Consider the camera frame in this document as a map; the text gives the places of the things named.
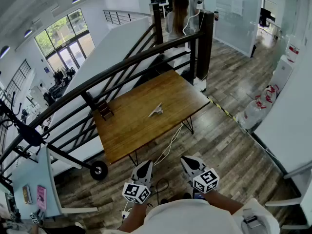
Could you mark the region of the black rubber wheel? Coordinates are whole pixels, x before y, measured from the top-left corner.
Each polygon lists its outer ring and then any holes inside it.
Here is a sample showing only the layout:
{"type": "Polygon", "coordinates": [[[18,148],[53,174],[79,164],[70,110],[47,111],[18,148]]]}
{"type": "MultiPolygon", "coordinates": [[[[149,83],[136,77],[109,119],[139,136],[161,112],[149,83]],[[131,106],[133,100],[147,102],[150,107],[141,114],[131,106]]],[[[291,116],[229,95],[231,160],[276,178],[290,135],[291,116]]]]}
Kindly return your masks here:
{"type": "Polygon", "coordinates": [[[108,167],[103,161],[97,160],[91,167],[90,174],[94,180],[102,181],[107,177],[108,167]]]}

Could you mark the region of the yellow black floor tape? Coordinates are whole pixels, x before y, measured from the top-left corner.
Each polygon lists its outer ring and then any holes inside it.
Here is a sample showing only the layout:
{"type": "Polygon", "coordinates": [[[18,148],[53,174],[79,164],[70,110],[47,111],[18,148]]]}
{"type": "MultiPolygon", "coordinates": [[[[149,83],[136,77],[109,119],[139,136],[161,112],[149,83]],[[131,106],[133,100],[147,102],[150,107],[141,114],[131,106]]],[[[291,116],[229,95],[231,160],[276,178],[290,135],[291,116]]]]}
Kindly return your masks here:
{"type": "Polygon", "coordinates": [[[231,115],[227,110],[225,110],[223,107],[221,107],[219,104],[217,104],[216,102],[214,102],[211,98],[207,97],[207,99],[213,103],[217,108],[219,108],[221,111],[223,111],[229,118],[231,118],[233,121],[237,122],[236,118],[231,115]]]}

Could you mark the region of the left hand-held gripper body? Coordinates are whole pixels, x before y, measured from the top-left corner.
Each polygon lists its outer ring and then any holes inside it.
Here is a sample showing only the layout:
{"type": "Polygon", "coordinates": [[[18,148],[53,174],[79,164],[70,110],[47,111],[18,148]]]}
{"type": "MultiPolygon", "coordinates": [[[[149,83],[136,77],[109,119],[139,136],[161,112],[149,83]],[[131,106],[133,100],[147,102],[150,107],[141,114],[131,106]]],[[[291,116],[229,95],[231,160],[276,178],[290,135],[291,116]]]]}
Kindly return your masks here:
{"type": "Polygon", "coordinates": [[[130,178],[124,184],[122,196],[129,202],[143,204],[151,196],[151,180],[130,178]]]}

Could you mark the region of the black office chair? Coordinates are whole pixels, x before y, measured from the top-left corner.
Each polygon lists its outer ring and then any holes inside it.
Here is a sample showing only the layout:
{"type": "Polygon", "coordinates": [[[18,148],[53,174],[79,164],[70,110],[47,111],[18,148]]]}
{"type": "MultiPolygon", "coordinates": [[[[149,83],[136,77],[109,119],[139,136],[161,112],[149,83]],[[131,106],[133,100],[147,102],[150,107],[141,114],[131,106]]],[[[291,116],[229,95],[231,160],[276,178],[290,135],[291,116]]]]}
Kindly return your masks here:
{"type": "Polygon", "coordinates": [[[261,10],[260,10],[260,18],[259,18],[259,25],[261,27],[269,27],[270,24],[267,23],[267,19],[274,20],[274,18],[271,16],[271,12],[269,10],[261,8],[261,10]]]}

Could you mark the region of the person's white shirt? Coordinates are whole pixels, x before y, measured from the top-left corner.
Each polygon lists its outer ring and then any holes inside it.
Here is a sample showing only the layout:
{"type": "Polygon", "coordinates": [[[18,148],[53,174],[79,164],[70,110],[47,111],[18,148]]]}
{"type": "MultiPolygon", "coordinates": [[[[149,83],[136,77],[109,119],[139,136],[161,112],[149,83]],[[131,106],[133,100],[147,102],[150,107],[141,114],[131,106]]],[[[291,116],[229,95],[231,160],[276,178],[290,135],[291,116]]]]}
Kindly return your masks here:
{"type": "MultiPolygon", "coordinates": [[[[105,230],[104,234],[128,234],[105,230]]],[[[181,199],[159,205],[129,234],[280,234],[278,221],[254,198],[235,214],[202,199],[181,199]]]]}

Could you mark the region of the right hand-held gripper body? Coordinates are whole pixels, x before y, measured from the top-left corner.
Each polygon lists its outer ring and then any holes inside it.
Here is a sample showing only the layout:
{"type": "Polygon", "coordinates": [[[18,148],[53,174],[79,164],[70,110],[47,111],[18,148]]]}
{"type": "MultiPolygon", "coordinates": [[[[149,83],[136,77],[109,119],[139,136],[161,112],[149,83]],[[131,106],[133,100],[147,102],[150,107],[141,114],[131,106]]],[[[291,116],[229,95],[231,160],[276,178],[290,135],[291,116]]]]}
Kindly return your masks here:
{"type": "Polygon", "coordinates": [[[219,184],[219,176],[214,168],[203,171],[190,179],[194,189],[206,194],[215,189],[219,184]]]}

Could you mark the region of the clear bag of bottles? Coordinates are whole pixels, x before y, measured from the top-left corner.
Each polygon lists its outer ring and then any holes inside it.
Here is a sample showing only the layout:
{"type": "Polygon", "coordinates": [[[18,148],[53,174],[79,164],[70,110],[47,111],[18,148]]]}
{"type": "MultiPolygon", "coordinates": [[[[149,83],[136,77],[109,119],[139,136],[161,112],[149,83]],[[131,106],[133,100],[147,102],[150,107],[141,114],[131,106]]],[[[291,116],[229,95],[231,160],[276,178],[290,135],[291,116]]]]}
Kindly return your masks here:
{"type": "Polygon", "coordinates": [[[279,93],[279,87],[269,85],[261,95],[255,97],[244,110],[235,116],[236,122],[245,130],[250,130],[260,123],[271,110],[279,93]]]}

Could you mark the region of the small dark wooden rack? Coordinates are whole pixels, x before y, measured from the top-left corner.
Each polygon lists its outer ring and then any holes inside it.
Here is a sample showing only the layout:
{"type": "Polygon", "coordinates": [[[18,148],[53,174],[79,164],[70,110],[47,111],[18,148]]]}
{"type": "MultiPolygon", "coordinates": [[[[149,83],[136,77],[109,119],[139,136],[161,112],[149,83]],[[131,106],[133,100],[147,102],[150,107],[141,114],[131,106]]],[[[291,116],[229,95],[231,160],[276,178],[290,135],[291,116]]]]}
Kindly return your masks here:
{"type": "Polygon", "coordinates": [[[108,120],[112,116],[114,116],[113,111],[108,105],[108,102],[103,99],[97,103],[97,109],[104,120],[108,120]]]}

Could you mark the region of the white paper notice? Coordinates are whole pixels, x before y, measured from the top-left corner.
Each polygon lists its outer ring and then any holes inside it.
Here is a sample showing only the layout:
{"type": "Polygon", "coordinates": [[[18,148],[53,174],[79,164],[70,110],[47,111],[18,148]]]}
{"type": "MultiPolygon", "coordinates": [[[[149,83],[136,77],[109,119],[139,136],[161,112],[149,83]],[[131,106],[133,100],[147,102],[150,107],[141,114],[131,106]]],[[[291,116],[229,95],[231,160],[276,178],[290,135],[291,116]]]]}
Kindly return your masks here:
{"type": "Polygon", "coordinates": [[[243,0],[231,0],[231,12],[243,16],[243,0]]]}

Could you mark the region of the large glass window front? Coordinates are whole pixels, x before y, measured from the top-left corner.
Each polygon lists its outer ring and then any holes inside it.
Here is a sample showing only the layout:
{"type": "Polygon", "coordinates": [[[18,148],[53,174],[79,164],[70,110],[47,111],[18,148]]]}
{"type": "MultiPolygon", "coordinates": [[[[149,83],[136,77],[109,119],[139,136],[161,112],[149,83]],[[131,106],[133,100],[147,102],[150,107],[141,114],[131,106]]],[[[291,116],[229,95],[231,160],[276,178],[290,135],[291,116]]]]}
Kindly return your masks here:
{"type": "Polygon", "coordinates": [[[95,48],[81,9],[57,20],[35,37],[53,72],[77,71],[95,48]]]}

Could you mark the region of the pink book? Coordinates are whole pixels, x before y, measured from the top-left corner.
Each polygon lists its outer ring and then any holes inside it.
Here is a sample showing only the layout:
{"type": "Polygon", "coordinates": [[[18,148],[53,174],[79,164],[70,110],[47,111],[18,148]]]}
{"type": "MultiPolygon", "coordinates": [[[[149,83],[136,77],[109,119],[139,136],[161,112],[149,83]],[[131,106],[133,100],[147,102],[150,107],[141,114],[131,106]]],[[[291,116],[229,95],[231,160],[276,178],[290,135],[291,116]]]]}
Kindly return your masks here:
{"type": "Polygon", "coordinates": [[[46,210],[46,189],[40,185],[37,186],[37,206],[43,211],[46,210]]]}

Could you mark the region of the black wall grid railing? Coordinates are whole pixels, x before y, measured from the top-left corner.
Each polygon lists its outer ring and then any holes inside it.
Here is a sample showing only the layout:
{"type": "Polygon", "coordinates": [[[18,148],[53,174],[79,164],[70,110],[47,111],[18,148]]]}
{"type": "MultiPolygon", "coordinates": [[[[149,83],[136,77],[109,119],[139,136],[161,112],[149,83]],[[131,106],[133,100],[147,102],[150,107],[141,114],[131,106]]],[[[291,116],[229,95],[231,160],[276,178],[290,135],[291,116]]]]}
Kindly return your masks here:
{"type": "Polygon", "coordinates": [[[5,103],[11,103],[13,93],[15,92],[15,96],[19,94],[22,85],[28,78],[30,71],[31,67],[28,64],[27,59],[25,59],[19,66],[17,71],[14,73],[6,88],[4,90],[0,90],[0,99],[3,100],[5,103]]]}

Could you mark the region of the white floor appliance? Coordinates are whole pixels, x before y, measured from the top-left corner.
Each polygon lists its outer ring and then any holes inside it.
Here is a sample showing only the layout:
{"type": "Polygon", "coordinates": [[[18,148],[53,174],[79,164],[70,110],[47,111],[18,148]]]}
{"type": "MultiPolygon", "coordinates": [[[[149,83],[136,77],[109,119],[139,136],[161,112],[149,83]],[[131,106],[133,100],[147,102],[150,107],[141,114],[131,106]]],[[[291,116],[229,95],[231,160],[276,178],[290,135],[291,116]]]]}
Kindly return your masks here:
{"type": "Polygon", "coordinates": [[[282,91],[293,71],[293,62],[287,59],[286,55],[282,55],[277,63],[277,67],[273,72],[273,76],[269,82],[271,86],[277,86],[279,92],[282,91]]]}

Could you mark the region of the slim dark wooden post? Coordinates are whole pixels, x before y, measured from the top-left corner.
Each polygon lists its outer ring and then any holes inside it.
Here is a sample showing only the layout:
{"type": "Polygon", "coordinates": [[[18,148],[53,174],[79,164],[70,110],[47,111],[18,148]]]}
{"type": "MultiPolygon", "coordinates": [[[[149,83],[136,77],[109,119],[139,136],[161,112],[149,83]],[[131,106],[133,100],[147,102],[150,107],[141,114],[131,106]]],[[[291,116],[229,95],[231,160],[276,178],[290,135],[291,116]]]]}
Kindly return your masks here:
{"type": "Polygon", "coordinates": [[[154,32],[156,34],[155,41],[156,45],[160,45],[163,43],[163,32],[162,32],[162,24],[161,24],[161,15],[160,15],[160,8],[158,3],[151,3],[150,4],[150,10],[151,10],[151,17],[152,22],[155,25],[154,32]]]}

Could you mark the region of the white box at post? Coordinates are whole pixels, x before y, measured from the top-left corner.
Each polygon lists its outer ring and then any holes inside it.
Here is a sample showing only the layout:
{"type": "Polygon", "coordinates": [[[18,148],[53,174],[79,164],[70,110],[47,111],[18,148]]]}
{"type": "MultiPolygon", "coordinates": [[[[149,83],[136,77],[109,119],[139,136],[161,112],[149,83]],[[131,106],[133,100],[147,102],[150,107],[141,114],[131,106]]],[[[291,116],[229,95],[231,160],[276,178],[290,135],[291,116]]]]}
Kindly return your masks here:
{"type": "Polygon", "coordinates": [[[207,81],[205,79],[201,80],[199,78],[195,78],[193,86],[200,92],[204,93],[207,88],[207,81]]]}

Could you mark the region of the white stand foot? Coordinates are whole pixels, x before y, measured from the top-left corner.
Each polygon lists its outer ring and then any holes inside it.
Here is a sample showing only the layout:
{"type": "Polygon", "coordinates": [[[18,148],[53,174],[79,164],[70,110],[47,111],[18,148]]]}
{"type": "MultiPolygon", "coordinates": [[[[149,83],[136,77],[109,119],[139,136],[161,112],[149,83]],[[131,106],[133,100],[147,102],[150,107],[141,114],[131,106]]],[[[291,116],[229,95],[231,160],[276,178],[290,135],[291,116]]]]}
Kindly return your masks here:
{"type": "Polygon", "coordinates": [[[60,160],[77,169],[82,169],[82,165],[80,164],[80,161],[78,159],[66,154],[63,151],[59,151],[56,148],[52,148],[51,146],[47,146],[47,148],[49,149],[50,155],[54,159],[60,160]]]}
{"type": "Polygon", "coordinates": [[[92,207],[92,208],[61,208],[60,209],[60,214],[82,214],[82,213],[93,213],[97,212],[98,208],[97,207],[92,207]]]}

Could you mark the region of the brown book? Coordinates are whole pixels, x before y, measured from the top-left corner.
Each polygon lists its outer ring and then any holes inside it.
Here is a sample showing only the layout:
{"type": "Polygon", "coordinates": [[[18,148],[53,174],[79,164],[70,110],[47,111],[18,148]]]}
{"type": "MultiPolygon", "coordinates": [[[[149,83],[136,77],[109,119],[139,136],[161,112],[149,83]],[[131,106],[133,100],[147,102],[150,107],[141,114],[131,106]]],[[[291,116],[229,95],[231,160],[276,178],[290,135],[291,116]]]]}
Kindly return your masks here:
{"type": "Polygon", "coordinates": [[[31,198],[31,193],[30,193],[30,188],[28,185],[24,185],[22,188],[23,192],[23,197],[24,197],[24,202],[25,204],[32,204],[32,198],[31,198]]]}

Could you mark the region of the person's right forearm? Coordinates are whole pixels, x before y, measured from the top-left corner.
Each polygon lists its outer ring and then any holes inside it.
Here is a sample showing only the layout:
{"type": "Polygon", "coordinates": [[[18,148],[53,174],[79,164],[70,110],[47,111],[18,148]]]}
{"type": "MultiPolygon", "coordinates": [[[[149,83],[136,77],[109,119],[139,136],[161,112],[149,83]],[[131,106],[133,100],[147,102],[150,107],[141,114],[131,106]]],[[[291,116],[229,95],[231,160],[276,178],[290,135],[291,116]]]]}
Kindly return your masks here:
{"type": "Polygon", "coordinates": [[[228,211],[230,214],[235,214],[244,205],[238,201],[228,198],[220,194],[216,190],[211,190],[205,194],[201,193],[205,200],[214,207],[228,211]]]}

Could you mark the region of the grey metal balcony railing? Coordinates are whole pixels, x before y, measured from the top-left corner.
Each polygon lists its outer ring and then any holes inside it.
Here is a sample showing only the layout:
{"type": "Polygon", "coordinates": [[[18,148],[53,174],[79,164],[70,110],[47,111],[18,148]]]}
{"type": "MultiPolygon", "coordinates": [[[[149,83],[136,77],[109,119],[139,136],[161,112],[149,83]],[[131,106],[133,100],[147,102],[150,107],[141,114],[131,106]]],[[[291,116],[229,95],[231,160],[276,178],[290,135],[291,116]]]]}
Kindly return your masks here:
{"type": "Polygon", "coordinates": [[[150,17],[150,14],[131,11],[108,10],[104,9],[104,16],[108,23],[115,25],[123,25],[128,22],[135,21],[143,17],[150,17]]]}

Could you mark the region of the small white squeegee tool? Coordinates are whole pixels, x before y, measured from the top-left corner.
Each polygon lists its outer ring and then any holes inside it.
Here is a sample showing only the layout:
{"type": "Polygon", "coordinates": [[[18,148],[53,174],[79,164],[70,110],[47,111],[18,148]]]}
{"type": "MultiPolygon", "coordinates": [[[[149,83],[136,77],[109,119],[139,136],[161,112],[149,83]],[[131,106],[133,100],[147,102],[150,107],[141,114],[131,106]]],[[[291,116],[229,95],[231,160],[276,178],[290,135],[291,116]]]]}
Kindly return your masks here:
{"type": "Polygon", "coordinates": [[[163,114],[162,103],[160,103],[150,114],[148,117],[152,117],[153,115],[161,115],[163,114]]]}

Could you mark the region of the person's left forearm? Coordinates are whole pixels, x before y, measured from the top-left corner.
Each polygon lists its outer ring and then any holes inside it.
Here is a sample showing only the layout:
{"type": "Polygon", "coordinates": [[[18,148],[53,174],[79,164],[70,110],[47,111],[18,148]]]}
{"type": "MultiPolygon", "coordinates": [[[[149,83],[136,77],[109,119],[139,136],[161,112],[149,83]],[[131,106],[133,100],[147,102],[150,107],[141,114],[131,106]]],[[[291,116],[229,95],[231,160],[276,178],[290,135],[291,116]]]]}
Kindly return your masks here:
{"type": "Polygon", "coordinates": [[[122,225],[118,230],[131,233],[143,225],[146,216],[146,210],[148,203],[144,204],[134,204],[129,215],[123,221],[122,225]]]}

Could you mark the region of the white partition board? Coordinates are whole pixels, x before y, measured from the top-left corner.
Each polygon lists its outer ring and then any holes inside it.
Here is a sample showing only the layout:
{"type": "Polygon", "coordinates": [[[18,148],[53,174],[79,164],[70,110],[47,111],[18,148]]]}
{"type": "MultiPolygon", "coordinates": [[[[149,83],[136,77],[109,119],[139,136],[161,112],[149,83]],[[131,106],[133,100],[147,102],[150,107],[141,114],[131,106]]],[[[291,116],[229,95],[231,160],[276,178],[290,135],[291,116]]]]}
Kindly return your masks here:
{"type": "Polygon", "coordinates": [[[306,52],[255,134],[277,158],[301,196],[266,206],[300,205],[312,227],[312,53],[306,52]]]}

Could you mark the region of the thick dark wooden post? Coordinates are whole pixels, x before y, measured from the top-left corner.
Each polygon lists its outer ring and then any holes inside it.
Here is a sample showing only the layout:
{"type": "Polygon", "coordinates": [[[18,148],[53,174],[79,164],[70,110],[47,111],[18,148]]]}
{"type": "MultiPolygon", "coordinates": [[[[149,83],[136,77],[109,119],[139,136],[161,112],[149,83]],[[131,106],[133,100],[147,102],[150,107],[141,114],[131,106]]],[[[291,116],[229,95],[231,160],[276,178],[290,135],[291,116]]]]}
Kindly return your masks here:
{"type": "Polygon", "coordinates": [[[205,11],[199,14],[199,32],[203,35],[198,38],[196,76],[205,79],[209,71],[211,49],[213,41],[214,13],[205,11]]]}

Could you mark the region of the wooden table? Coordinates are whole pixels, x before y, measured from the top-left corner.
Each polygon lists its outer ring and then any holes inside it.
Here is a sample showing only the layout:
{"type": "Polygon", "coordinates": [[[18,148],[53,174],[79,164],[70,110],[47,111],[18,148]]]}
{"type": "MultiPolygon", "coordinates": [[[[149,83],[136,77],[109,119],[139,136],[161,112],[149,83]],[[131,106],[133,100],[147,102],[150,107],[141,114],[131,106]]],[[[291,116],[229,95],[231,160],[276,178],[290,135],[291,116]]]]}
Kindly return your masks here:
{"type": "MultiPolygon", "coordinates": [[[[59,125],[61,125],[62,123],[64,123],[69,118],[76,115],[78,112],[80,112],[81,110],[83,110],[86,107],[90,107],[90,109],[93,111],[98,111],[97,103],[99,101],[103,100],[105,95],[108,95],[112,91],[115,91],[115,90],[123,87],[123,85],[129,83],[130,81],[132,81],[132,80],[134,80],[134,79],[136,79],[142,75],[149,73],[153,69],[157,68],[158,65],[155,64],[155,65],[153,65],[153,66],[151,66],[151,67],[149,67],[149,68],[147,68],[147,69],[145,69],[145,70],[143,70],[143,71],[141,71],[135,75],[133,73],[129,73],[129,75],[123,81],[117,80],[112,87],[105,86],[103,91],[98,96],[96,96],[95,98],[92,98],[88,94],[88,91],[91,88],[97,86],[98,84],[102,83],[105,80],[112,81],[113,78],[116,76],[116,74],[123,75],[128,70],[129,67],[136,68],[143,60],[150,58],[156,54],[161,54],[164,51],[169,50],[169,49],[176,47],[176,46],[183,44],[183,43],[185,43],[185,44],[190,43],[191,44],[191,50],[189,51],[189,53],[194,54],[194,52],[195,52],[195,41],[196,41],[196,39],[198,39],[202,35],[203,35],[202,33],[195,33],[192,35],[186,35],[186,36],[181,37],[179,39],[160,44],[156,47],[151,47],[146,51],[140,52],[140,53],[138,53],[138,54],[136,54],[130,58],[127,58],[127,59],[117,63],[116,65],[110,67],[106,71],[103,71],[103,72],[95,75],[94,77],[90,78],[86,82],[82,83],[81,85],[79,85],[78,87],[76,87],[75,89],[73,89],[72,91],[70,91],[69,93],[64,95],[63,97],[61,97],[57,102],[54,103],[52,108],[48,108],[47,110],[45,110],[34,121],[32,121],[29,124],[29,126],[36,129],[36,127],[39,126],[40,123],[42,123],[48,117],[52,116],[55,112],[57,112],[58,110],[60,110],[64,106],[66,106],[68,103],[70,103],[72,100],[76,99],[77,97],[82,97],[84,99],[85,103],[82,106],[75,109],[74,111],[72,111],[67,116],[65,116],[58,123],[56,123],[56,125],[52,127],[53,129],[55,129],[56,127],[58,127],[59,125]]],[[[61,151],[61,149],[55,147],[52,142],[47,142],[46,139],[48,138],[49,133],[51,131],[52,131],[52,129],[49,129],[40,135],[45,139],[44,141],[46,142],[45,144],[47,146],[51,146],[52,148],[56,148],[57,150],[61,151]]],[[[28,156],[26,154],[26,151],[28,151],[27,148],[25,150],[23,150],[22,152],[17,150],[17,146],[22,140],[24,140],[24,139],[22,138],[22,136],[20,134],[18,134],[18,136],[14,139],[14,141],[10,144],[10,146],[0,156],[0,165],[5,161],[5,159],[8,157],[8,155],[12,151],[18,153],[19,157],[22,156],[26,159],[30,158],[30,156],[28,156]]],[[[80,164],[82,165],[82,167],[87,168],[89,170],[91,170],[91,168],[92,168],[91,165],[89,165],[85,162],[80,161],[80,164]]]]}

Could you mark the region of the white power adapter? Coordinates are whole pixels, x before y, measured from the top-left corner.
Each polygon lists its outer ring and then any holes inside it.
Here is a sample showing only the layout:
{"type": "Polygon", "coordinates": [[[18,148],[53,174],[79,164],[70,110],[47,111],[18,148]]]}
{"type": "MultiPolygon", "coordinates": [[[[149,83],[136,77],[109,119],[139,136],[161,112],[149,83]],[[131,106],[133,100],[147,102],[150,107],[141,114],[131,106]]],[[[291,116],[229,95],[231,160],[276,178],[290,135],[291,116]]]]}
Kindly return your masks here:
{"type": "Polygon", "coordinates": [[[132,210],[131,202],[127,201],[124,210],[121,213],[122,220],[125,220],[129,216],[131,210],[132,210]]]}

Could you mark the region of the light blue board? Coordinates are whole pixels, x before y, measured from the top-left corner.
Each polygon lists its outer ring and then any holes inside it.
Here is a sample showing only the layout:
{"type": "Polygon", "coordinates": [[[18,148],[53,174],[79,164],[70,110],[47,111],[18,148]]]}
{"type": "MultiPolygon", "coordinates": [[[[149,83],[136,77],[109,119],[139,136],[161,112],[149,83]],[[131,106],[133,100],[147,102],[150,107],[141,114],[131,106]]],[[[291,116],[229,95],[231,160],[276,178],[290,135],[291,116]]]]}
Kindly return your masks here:
{"type": "Polygon", "coordinates": [[[13,182],[14,198],[21,219],[29,219],[30,214],[39,209],[37,205],[38,185],[46,189],[46,211],[44,216],[62,215],[62,206],[56,191],[49,150],[44,146],[39,154],[33,155],[32,158],[37,162],[27,159],[12,172],[11,180],[13,182]],[[25,185],[29,187],[31,204],[25,204],[24,201],[22,188],[25,185]]]}

